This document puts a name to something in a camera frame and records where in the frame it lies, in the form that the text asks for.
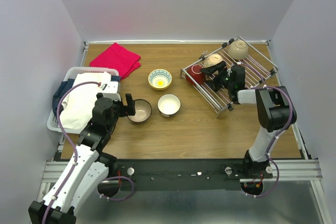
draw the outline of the white bowl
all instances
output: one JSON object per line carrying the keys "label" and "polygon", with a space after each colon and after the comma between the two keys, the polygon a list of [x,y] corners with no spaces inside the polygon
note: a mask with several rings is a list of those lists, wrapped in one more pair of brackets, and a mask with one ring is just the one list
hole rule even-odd
{"label": "white bowl", "polygon": [[180,110],[181,101],[173,94],[165,94],[160,97],[157,107],[164,117],[170,118]]}

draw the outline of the bolt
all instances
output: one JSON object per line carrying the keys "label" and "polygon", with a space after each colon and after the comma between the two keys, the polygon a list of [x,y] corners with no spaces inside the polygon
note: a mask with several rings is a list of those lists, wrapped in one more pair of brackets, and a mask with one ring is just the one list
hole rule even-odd
{"label": "bolt", "polygon": [[268,174],[272,174],[272,173],[273,173],[273,169],[272,169],[272,167],[267,166],[267,167],[266,167],[266,172],[267,172]]}
{"label": "bolt", "polygon": [[130,175],[130,176],[133,175],[134,174],[134,168],[133,167],[128,168],[127,169],[127,174]]}
{"label": "bolt", "polygon": [[227,166],[227,167],[225,167],[225,173],[227,174],[227,175],[230,175],[231,173],[232,173],[232,169],[231,169],[231,167],[229,167],[229,166]]}

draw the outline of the yellow patterned bowl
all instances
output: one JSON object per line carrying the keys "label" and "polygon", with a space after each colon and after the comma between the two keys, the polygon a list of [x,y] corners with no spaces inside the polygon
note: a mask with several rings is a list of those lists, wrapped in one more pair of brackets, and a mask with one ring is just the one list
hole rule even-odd
{"label": "yellow patterned bowl", "polygon": [[148,76],[150,86],[156,90],[164,90],[172,84],[172,75],[164,69],[155,69]]}

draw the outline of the white laundry basket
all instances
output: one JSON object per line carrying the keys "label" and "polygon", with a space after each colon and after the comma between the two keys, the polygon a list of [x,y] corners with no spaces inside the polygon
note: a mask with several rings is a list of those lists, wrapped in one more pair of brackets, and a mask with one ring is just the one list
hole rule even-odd
{"label": "white laundry basket", "polygon": [[[110,68],[90,68],[90,67],[73,67],[70,68],[65,75],[63,81],[67,81],[69,78],[70,79],[75,79],[77,77],[77,74],[79,73],[104,73],[107,72],[113,76],[118,76],[119,73],[115,69],[110,69]],[[51,109],[51,112],[49,114],[49,118],[47,121],[47,127],[51,131],[58,131],[62,132],[60,127],[58,127],[58,123],[56,120],[56,117],[54,116],[54,113]],[[81,130],[72,130],[72,129],[66,129],[64,128],[66,133],[72,133],[72,134],[79,134]]]}

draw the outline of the beige bowl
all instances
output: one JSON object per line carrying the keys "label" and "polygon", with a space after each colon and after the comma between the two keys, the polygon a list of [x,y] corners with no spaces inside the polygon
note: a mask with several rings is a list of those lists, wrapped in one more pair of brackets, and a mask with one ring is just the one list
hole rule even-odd
{"label": "beige bowl", "polygon": [[243,60],[247,56],[248,46],[242,40],[235,40],[227,46],[227,53],[235,60]]}
{"label": "beige bowl", "polygon": [[204,65],[204,68],[208,68],[208,67],[217,65],[218,63],[222,61],[223,61],[223,58],[220,55],[212,54],[204,60],[203,65]]}
{"label": "beige bowl", "polygon": [[143,99],[135,100],[135,115],[127,116],[133,123],[143,123],[152,115],[151,104]]}

